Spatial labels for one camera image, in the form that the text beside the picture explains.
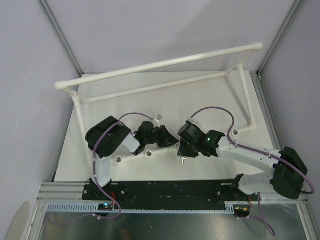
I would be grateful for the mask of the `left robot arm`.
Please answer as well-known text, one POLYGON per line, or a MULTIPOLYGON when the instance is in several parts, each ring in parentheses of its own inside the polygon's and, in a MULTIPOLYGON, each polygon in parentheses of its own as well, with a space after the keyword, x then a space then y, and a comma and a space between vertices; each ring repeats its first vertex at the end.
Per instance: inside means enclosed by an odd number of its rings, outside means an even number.
POLYGON ((110 116, 92 127, 85 140, 93 153, 93 177, 96 184, 93 193, 99 199, 111 194, 111 161, 121 164, 136 156, 152 158, 158 154, 178 149, 179 141, 171 135, 159 120, 144 121, 138 131, 132 133, 123 122, 110 116))

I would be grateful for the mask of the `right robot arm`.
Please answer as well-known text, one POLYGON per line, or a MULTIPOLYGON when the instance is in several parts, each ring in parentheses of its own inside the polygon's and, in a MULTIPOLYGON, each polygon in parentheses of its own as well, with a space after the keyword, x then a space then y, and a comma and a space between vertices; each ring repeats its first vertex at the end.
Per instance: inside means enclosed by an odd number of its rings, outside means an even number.
POLYGON ((180 147, 178 155, 184 158, 217 157, 235 160, 253 166, 261 173, 239 174, 231 187, 232 197, 238 201, 258 192, 276 192, 297 200, 302 193, 304 176, 308 169, 298 153, 290 147, 283 150, 255 149, 231 142, 227 135, 216 130, 204 133, 187 121, 178 131, 180 147))

